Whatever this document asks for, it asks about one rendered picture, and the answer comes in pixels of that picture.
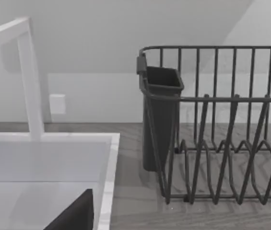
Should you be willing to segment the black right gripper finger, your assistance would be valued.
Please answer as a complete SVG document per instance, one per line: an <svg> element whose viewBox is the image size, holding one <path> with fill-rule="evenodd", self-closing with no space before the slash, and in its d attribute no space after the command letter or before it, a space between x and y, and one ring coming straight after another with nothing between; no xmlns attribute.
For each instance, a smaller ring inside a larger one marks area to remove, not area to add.
<svg viewBox="0 0 271 230"><path fill-rule="evenodd" d="M86 189L43 230L93 230L94 197L92 188Z"/></svg>

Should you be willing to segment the white sink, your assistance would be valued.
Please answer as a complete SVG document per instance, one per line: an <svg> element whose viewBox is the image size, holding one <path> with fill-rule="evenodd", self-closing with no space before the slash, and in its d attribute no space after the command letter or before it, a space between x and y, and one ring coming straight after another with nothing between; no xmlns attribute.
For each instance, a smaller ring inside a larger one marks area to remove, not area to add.
<svg viewBox="0 0 271 230"><path fill-rule="evenodd" d="M0 141L0 230L43 230L89 188L93 230L110 230L119 141L118 133Z"/></svg>

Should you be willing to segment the dark grey cutlery holder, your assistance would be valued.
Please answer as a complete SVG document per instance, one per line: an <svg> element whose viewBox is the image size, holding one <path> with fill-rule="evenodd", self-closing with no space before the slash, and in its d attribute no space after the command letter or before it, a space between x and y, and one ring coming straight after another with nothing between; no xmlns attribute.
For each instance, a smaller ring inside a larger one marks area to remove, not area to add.
<svg viewBox="0 0 271 230"><path fill-rule="evenodd" d="M180 96L184 90L184 83L176 69L162 67L147 67L149 90L152 94L163 96ZM173 121L173 101L151 99L155 134L161 166L164 167L171 139ZM143 99L143 141L142 141L143 168L149 172L157 171L154 159L154 149L146 99Z"/></svg>

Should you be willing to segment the tall white tap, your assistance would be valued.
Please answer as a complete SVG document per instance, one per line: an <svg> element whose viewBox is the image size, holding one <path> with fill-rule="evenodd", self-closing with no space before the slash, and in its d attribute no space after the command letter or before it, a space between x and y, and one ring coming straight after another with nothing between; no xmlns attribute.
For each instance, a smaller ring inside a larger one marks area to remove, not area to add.
<svg viewBox="0 0 271 230"><path fill-rule="evenodd" d="M41 90L29 17L0 25L0 45L17 40L29 131L0 132L0 141L41 141L45 133Z"/></svg>

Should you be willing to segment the white wall outlet plate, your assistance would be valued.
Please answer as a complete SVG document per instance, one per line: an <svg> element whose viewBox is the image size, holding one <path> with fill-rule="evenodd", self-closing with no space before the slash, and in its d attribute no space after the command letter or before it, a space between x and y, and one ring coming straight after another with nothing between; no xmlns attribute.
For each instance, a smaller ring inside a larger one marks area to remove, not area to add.
<svg viewBox="0 0 271 230"><path fill-rule="evenodd" d="M49 105L52 115L66 114L66 96L64 94L51 94L49 96Z"/></svg>

